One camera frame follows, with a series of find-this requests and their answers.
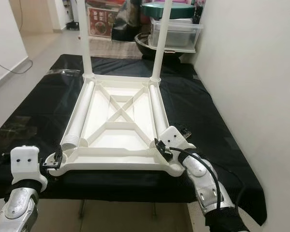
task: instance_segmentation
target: black tablecloth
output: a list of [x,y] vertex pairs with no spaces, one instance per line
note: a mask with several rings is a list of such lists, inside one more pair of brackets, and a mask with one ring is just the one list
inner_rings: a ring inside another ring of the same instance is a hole
[[[153,61],[92,58],[96,74],[150,77]],[[15,146],[35,145],[40,158],[53,153],[60,142],[83,84],[81,56],[62,55],[0,129],[2,152]],[[239,206],[259,224],[266,220],[263,189],[228,128],[211,96],[189,64],[168,62],[161,71],[161,95],[170,125],[187,127],[188,139],[204,158],[236,173],[246,186]],[[235,202],[241,190],[239,180],[214,165],[218,178]],[[180,177],[159,171],[73,171],[58,178],[48,177],[41,198],[95,199],[127,202],[192,202],[194,187],[184,173]],[[0,166],[0,198],[11,185],[8,163]]]

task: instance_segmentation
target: bowl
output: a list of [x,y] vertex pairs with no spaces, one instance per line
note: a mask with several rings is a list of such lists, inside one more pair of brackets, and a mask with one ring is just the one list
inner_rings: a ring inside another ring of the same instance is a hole
[[[148,46],[149,35],[150,32],[142,32],[140,34],[137,34],[134,37],[134,40],[136,42],[138,49],[146,58],[155,58],[156,50]],[[165,50],[163,58],[179,58],[182,54],[183,54],[182,52]]]

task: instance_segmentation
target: black cable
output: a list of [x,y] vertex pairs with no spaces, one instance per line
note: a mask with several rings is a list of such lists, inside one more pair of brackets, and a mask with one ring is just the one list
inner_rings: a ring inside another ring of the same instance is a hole
[[211,174],[213,180],[214,180],[214,183],[216,185],[216,189],[217,189],[217,207],[216,209],[217,210],[220,210],[220,203],[221,203],[221,192],[220,192],[220,187],[219,187],[219,182],[218,182],[218,179],[217,177],[215,176],[214,172],[212,171],[212,169],[199,157],[197,157],[196,155],[193,155],[192,153],[190,152],[187,152],[183,149],[180,149],[180,148],[176,148],[176,147],[169,147],[170,150],[174,150],[174,151],[179,151],[179,152],[183,152],[193,158],[195,158],[198,162],[200,162],[208,171],[209,173]]
[[235,204],[234,204],[234,208],[235,208],[236,212],[238,213],[238,205],[239,205],[239,203],[240,203],[240,201],[241,201],[241,198],[242,198],[244,192],[246,191],[246,185],[245,185],[245,183],[242,181],[242,179],[241,179],[241,178],[240,178],[236,173],[234,173],[234,172],[231,171],[230,169],[227,169],[226,167],[222,166],[221,164],[218,164],[218,163],[216,163],[216,162],[211,161],[208,157],[206,157],[206,155],[205,155],[205,154],[204,154],[204,153],[203,153],[199,148],[197,148],[197,154],[198,154],[199,156],[201,156],[202,159],[205,159],[205,160],[207,160],[208,162],[210,162],[211,164],[214,164],[214,165],[216,165],[216,166],[222,168],[223,170],[225,170],[225,171],[231,173],[231,174],[234,175],[234,176],[238,179],[238,181],[241,183],[242,188],[241,188],[240,192],[238,193],[238,195],[237,195],[237,197],[236,197]]
[[238,181],[241,183],[242,188],[241,188],[240,192],[238,193],[238,195],[237,195],[237,197],[236,197],[235,204],[234,204],[234,205],[235,205],[234,208],[235,208],[236,212],[238,213],[238,205],[239,205],[239,203],[240,203],[240,201],[241,201],[241,198],[242,198],[242,196],[243,196],[243,194],[244,194],[244,192],[245,192],[245,190],[246,190],[246,185],[245,185],[245,183],[244,183],[244,182],[241,180],[241,178],[240,178],[236,173],[234,173],[233,171],[231,171],[231,170],[225,168],[225,167],[222,166],[221,164],[218,164],[218,163],[212,162],[211,160],[208,160],[208,159],[206,159],[206,160],[209,161],[211,164],[216,165],[216,166],[222,168],[223,170],[225,170],[225,171],[231,173],[231,174],[234,175],[234,176],[238,179]]
[[21,23],[18,31],[20,32],[23,27],[23,8],[21,6],[21,0],[19,0],[19,7],[20,7]]
[[26,70],[24,70],[23,72],[14,72],[14,71],[12,71],[12,70],[9,70],[8,68],[5,68],[5,67],[2,66],[1,64],[0,64],[0,67],[4,68],[5,70],[7,70],[7,71],[9,71],[9,72],[11,72],[11,73],[14,73],[14,74],[24,74],[24,73],[27,72],[29,69],[31,69],[31,67],[33,66],[33,61],[32,61],[31,59],[30,59],[29,61],[31,62],[30,67],[27,68]]

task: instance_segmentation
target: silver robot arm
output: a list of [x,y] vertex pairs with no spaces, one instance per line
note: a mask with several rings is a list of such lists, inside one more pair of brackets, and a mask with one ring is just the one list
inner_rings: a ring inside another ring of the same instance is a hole
[[[168,127],[159,138],[160,141],[156,140],[159,152],[168,159],[171,165],[182,165],[186,168],[188,177],[194,184],[196,197],[210,231],[247,232],[248,229],[235,210],[226,189],[218,182],[217,173],[211,163],[194,153],[193,150],[196,147],[189,144],[173,126]],[[219,207],[217,186],[220,191]]]
[[16,147],[11,151],[15,188],[0,211],[0,232],[29,232],[37,219],[38,192],[47,186],[47,179],[40,173],[38,153],[39,149],[34,146]]
[[13,189],[0,211],[0,232],[29,232],[38,217],[38,198],[35,189]]

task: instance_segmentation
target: poster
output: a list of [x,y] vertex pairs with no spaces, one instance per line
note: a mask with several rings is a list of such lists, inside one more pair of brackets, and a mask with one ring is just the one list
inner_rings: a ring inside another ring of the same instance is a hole
[[88,7],[89,34],[111,37],[112,27],[118,11]]

